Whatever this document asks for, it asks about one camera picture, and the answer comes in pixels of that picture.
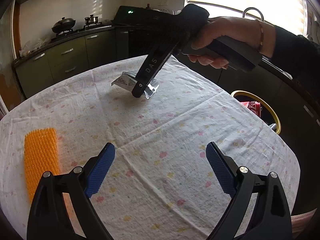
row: orange bristle pad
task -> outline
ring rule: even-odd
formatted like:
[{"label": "orange bristle pad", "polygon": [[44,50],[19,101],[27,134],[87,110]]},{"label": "orange bristle pad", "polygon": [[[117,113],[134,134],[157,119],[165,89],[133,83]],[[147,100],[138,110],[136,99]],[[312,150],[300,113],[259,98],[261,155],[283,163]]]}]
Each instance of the orange bristle pad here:
[{"label": "orange bristle pad", "polygon": [[32,202],[45,171],[59,174],[57,138],[54,128],[33,130],[24,138],[24,171],[29,200]]}]

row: metal pot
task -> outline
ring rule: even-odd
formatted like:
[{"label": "metal pot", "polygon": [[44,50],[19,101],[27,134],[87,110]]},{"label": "metal pot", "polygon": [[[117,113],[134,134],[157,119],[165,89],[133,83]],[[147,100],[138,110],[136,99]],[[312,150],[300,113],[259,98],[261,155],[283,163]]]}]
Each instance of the metal pot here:
[{"label": "metal pot", "polygon": [[98,23],[99,17],[98,16],[93,17],[93,14],[90,14],[90,17],[86,17],[84,18],[84,20],[85,20],[85,25],[90,25],[93,23]]},{"label": "metal pot", "polygon": [[54,33],[61,33],[64,31],[71,30],[75,24],[76,20],[72,18],[65,19],[64,17],[62,17],[62,19],[56,22],[51,29]]}]

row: white tablecloth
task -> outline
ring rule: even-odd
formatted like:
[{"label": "white tablecloth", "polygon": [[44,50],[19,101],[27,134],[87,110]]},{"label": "white tablecloth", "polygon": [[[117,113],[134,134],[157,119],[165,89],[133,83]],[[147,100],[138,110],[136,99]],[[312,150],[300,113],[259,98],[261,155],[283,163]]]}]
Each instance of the white tablecloth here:
[{"label": "white tablecloth", "polygon": [[[230,201],[205,158],[211,141],[254,173],[277,172],[292,210],[300,177],[297,158],[217,85],[171,57],[156,76],[160,87],[149,100],[111,87],[122,71],[138,70],[144,59],[115,62],[60,82],[0,121],[0,204],[23,238],[30,208],[24,136],[48,127],[57,132],[62,173],[84,165],[107,142],[116,146],[116,158],[91,198],[115,240],[206,239]],[[253,207],[252,201],[240,231]],[[75,222],[74,227],[80,230]]]}]

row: red bag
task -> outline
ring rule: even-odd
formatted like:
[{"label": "red bag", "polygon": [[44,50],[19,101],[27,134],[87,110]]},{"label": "red bag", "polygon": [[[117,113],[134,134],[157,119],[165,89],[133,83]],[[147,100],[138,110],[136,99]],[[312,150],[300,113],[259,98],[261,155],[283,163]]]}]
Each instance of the red bag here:
[{"label": "red bag", "polygon": [[257,101],[250,101],[250,102],[240,102],[245,107],[249,108],[255,115],[261,118],[261,106],[260,103]]}]

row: gold bracelet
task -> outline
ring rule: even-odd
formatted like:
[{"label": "gold bracelet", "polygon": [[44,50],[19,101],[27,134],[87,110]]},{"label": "gold bracelet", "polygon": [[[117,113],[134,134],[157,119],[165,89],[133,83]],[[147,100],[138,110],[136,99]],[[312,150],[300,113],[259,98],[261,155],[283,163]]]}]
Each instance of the gold bracelet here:
[{"label": "gold bracelet", "polygon": [[259,23],[259,27],[260,27],[260,43],[258,46],[258,52],[260,52],[262,49],[262,46],[263,46],[264,33],[263,33],[263,27],[262,27],[261,22],[258,19],[255,19],[255,21],[257,21]]}]

